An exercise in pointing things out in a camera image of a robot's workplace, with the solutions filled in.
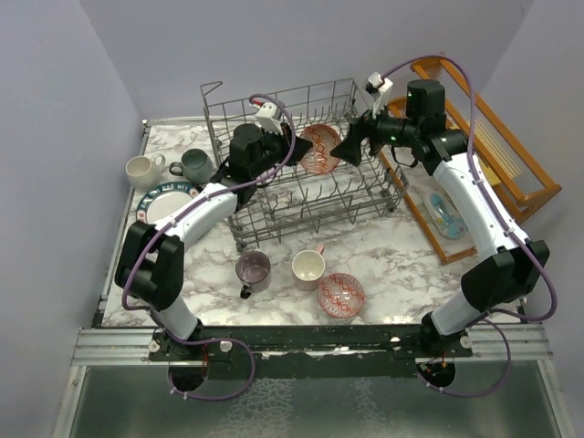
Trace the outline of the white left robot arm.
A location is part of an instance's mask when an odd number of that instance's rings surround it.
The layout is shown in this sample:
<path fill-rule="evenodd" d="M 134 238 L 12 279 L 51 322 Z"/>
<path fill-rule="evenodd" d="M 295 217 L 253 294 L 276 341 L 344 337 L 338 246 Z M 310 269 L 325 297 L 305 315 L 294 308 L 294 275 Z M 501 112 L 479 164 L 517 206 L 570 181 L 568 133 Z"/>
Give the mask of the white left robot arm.
<path fill-rule="evenodd" d="M 137 221 L 126 234 L 114 282 L 127 296 L 144 302 L 152 317 L 172 333 L 170 349 L 182 360 L 195 358 L 202 339 L 201 320 L 181 292 L 184 254 L 217 223 L 239 211 L 256 192 L 261 176 L 269 179 L 281 166 L 294 166 L 312 147 L 283 123 L 281 133 L 254 123 L 237 126 L 229 154 L 203 191 L 157 224 Z"/>

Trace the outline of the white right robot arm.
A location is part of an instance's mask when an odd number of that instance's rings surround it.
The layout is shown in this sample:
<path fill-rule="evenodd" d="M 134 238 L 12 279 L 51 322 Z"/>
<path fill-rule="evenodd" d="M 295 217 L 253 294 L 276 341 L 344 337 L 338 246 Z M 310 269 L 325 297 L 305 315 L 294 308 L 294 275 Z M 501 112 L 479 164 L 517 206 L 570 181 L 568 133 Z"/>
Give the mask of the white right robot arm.
<path fill-rule="evenodd" d="M 452 337 L 472 322 L 529 294 L 549 258 L 547 244 L 533 241 L 516 224 L 479 172 L 462 130 L 447 126 L 444 87 L 433 79 L 409 82 L 406 115 L 393 117 L 387 108 L 392 83 L 378 73 L 366 83 L 374 98 L 371 109 L 352 120 L 345 139 L 331 154 L 360 165 L 361 144 L 370 155 L 384 146 L 411 149 L 454 202 L 479 255 L 478 264 L 461 279 L 461 290 L 422 319 L 419 345 L 428 356 L 439 357 L 451 348 Z"/>

